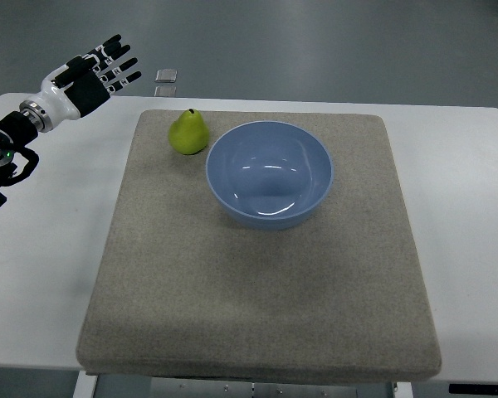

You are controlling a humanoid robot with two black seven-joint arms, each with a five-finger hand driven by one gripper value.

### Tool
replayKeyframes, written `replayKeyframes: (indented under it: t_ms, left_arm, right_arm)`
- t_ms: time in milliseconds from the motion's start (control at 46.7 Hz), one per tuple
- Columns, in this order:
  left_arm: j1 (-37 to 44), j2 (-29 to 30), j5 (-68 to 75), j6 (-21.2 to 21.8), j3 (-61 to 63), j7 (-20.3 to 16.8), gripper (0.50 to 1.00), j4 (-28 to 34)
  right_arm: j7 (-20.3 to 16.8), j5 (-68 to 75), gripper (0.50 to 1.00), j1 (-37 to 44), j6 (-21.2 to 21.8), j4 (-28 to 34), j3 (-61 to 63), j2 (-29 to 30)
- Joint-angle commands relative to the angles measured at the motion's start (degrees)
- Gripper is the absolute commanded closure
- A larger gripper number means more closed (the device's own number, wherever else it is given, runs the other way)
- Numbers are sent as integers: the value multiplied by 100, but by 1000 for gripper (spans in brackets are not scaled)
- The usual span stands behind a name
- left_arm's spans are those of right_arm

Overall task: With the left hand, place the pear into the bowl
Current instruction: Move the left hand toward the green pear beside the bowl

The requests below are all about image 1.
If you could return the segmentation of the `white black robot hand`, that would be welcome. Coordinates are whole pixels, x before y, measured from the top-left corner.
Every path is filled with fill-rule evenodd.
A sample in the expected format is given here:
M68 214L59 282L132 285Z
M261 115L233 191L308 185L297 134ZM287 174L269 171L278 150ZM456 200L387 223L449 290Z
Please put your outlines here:
M85 57L96 59L96 66L106 66L97 75L89 71L93 67L92 58L76 56L45 77L41 91L35 95L37 108L44 111L41 115L44 121L61 123L85 117L105 103L110 94L141 77L142 73L137 70L106 88L99 80L115 79L138 63L138 59L133 57L119 66L110 65L130 50L130 45L121 45L120 40L121 35L116 34L85 54Z

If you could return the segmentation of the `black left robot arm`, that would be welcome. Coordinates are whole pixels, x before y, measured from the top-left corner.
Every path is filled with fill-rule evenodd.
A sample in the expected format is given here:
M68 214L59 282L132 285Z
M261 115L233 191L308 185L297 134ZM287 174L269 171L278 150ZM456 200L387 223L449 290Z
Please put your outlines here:
M75 56L47 75L39 93L23 100L18 111L0 120L0 188L22 182L35 170L39 156L27 145L38 134L84 118L141 76L139 71L125 75L138 62L135 57L117 63L129 50L117 34ZM0 192L0 207L6 201Z

